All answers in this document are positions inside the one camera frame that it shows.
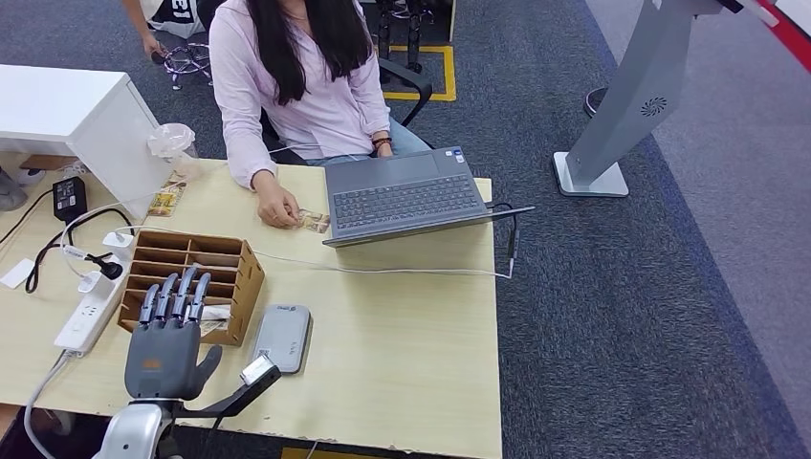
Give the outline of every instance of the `metal stand base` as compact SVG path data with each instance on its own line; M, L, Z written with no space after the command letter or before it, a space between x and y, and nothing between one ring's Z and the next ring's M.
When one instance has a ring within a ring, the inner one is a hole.
M569 167L566 165L566 155L568 154L568 151L559 151L555 153L555 159L553 160L555 172L558 174L560 193L564 196L624 198L628 195L628 186L625 184L623 172L617 163L609 167L603 175L590 185L574 185L569 176Z

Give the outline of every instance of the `banknote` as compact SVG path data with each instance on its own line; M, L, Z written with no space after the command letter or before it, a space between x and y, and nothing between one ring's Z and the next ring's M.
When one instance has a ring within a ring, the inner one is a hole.
M183 191L186 189L186 184L172 182L172 179L169 179L164 188L165 189L163 191L155 195L155 199L152 200L152 205L149 206L147 215L157 217L172 216L172 213L175 211L175 207L177 207L178 203L180 202L180 198L183 197Z
M323 234L329 228L329 215L302 208L298 210L298 225L301 228Z

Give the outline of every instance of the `paper money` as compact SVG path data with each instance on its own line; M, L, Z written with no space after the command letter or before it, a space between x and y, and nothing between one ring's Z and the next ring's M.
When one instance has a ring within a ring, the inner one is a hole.
M172 216L175 207L177 207L178 202L180 202L180 198L183 197L183 191L186 189L186 184L178 182L180 182L180 179L172 174L164 185L164 188L168 186L171 186L171 188L165 189L155 195L155 199L152 200L152 204L146 212L147 215L153 217Z
M329 215L313 212L302 208L298 210L298 226L315 231L319 234L327 232L329 228Z
M228 331L228 321L223 319L200 321L200 338L208 335L214 330Z

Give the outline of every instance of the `laptop trackpad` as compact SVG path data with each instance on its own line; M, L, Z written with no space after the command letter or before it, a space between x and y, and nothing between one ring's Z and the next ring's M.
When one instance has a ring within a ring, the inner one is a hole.
M397 182L430 179L439 175L433 155L405 156L387 160L388 176Z

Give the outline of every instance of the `jeans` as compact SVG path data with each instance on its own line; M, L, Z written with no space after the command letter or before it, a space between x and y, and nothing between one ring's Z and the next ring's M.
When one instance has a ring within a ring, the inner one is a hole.
M418 151L428 151L431 148L422 139L414 135L411 131L406 129L402 124L399 124L394 119L391 119L391 152L395 155L407 155L408 153L416 153ZM307 160L309 165L328 165L347 163L350 161L370 160L368 155L344 155L335 156L332 158L323 158L320 160Z

